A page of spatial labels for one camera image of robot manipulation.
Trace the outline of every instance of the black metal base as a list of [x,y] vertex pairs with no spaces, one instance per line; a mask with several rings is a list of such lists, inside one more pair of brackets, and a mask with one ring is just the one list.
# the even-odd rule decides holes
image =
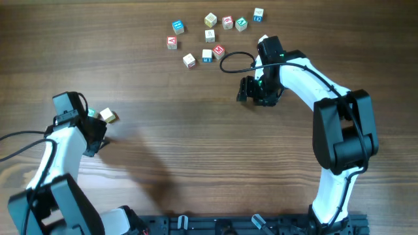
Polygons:
[[[139,216],[148,227],[149,235],[266,235],[259,230],[251,217],[185,217]],[[307,214],[264,217],[266,227],[275,235],[308,234]],[[368,235],[367,215],[349,215],[345,229],[333,235]]]

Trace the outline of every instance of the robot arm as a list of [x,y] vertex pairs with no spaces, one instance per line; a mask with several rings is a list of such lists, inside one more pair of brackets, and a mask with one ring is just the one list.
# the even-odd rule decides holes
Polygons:
[[[374,115],[370,97],[365,91],[351,92],[335,84],[319,72],[302,52],[284,51],[278,37],[263,36],[257,49],[259,56],[255,60],[255,67],[274,63],[302,65],[334,87],[349,103],[356,120],[360,123],[368,157],[377,153],[378,139]],[[351,117],[344,112],[344,107],[338,102],[335,92],[330,91],[317,76],[303,68],[290,65],[256,69],[254,78],[248,76],[241,81],[237,100],[245,101],[247,97],[252,97],[258,105],[274,106],[282,93],[278,95],[280,89],[295,92],[314,112],[313,150],[322,166],[318,193],[310,209],[312,219],[316,222],[316,233],[322,233],[322,228],[332,221],[339,205],[342,204],[342,209],[334,220],[336,226],[333,230],[341,229],[346,225],[344,221],[348,215],[347,205],[358,175],[353,176],[351,182],[347,182],[346,179],[350,174],[362,170],[364,164],[362,147],[353,131],[354,127],[343,129],[340,125],[341,119],[350,121]],[[344,197],[347,183],[349,187]]]
[[[40,166],[26,191],[11,196],[8,210],[16,228],[22,232],[27,220],[26,231],[31,234],[124,234],[130,230],[131,223],[141,225],[128,207],[99,215],[76,184],[81,157],[92,157],[98,152],[106,123],[87,116],[78,93],[62,93],[53,101],[57,116],[47,128],[45,138],[56,142],[55,155],[51,154],[52,144],[47,142]],[[32,195],[36,204],[29,207]],[[25,218],[26,210],[29,210],[28,218]],[[42,220],[53,210],[61,210],[63,219],[45,225]]]

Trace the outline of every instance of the wooden block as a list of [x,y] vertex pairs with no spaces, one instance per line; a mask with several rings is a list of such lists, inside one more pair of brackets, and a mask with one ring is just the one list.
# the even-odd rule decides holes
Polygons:
[[203,60],[203,63],[211,63],[212,62],[212,51],[203,49],[202,60]]
[[213,29],[205,30],[204,36],[206,42],[214,42],[215,41],[215,31]]
[[222,57],[225,55],[225,49],[221,45],[215,46],[215,48],[212,51],[216,59],[222,59]]
[[177,37],[175,36],[168,36],[167,37],[167,48],[171,50],[177,49]]
[[234,20],[232,16],[222,18],[223,29],[232,29],[234,27]]
[[196,60],[191,54],[188,54],[185,57],[183,57],[183,62],[189,69],[196,64]]
[[172,28],[176,35],[179,35],[180,33],[184,33],[184,25],[181,20],[177,20],[172,23]]
[[241,17],[235,21],[235,27],[239,32],[246,29],[247,25],[248,25],[248,22],[246,21],[244,17]]
[[99,113],[92,108],[89,108],[88,112],[89,112],[88,116],[90,116],[92,118],[98,118],[99,117]]
[[106,108],[100,112],[100,115],[104,119],[105,122],[111,123],[112,121],[116,120],[116,116],[113,114],[113,112]]
[[213,27],[216,24],[217,18],[214,14],[209,13],[209,15],[207,15],[204,18],[204,23],[209,26],[209,27]]
[[255,21],[255,22],[262,22],[262,20],[263,20],[263,13],[264,13],[264,9],[256,8],[254,10],[253,21]]

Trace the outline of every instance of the wood grain surface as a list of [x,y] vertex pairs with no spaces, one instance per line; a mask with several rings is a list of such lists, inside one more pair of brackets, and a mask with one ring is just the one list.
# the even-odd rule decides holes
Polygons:
[[[263,23],[252,22],[255,7]],[[78,183],[99,212],[138,214],[306,213],[320,166],[312,111],[286,91],[273,108],[235,102],[247,74],[201,63],[204,17],[218,16],[216,43],[256,55],[258,38],[279,36],[336,83],[372,97],[380,148],[354,187],[349,210],[366,213],[372,234],[418,234],[418,3],[415,1],[156,1],[0,7],[0,135],[43,130],[52,96],[83,93],[114,110],[113,140],[83,157]],[[223,30],[244,16],[248,28]],[[179,49],[168,50],[181,19]],[[182,58],[192,53],[197,66]],[[248,67],[237,56],[225,65]],[[39,136],[0,143],[4,157]],[[44,146],[0,163],[0,234],[15,234],[10,195],[34,176]]]

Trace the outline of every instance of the wooden table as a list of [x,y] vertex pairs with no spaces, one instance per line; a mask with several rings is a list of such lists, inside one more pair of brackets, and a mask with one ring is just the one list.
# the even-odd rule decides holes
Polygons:
[[[255,7],[263,23],[252,22]],[[138,214],[306,213],[321,168],[312,151],[312,111],[286,91],[273,108],[235,101],[246,74],[201,63],[204,17],[218,16],[216,43],[257,54],[278,35],[336,83],[372,97],[379,153],[353,190],[349,210],[367,213],[372,234],[418,234],[418,4],[412,1],[215,1],[0,7],[0,135],[43,130],[52,96],[83,93],[113,109],[113,143],[83,157],[78,183],[99,212]],[[248,28],[219,19],[244,16]],[[168,50],[171,22],[186,26]],[[191,70],[182,58],[192,53]],[[248,67],[237,56],[228,68]],[[0,157],[40,138],[0,143]],[[44,146],[0,163],[0,234],[15,234],[10,195],[34,176]]]

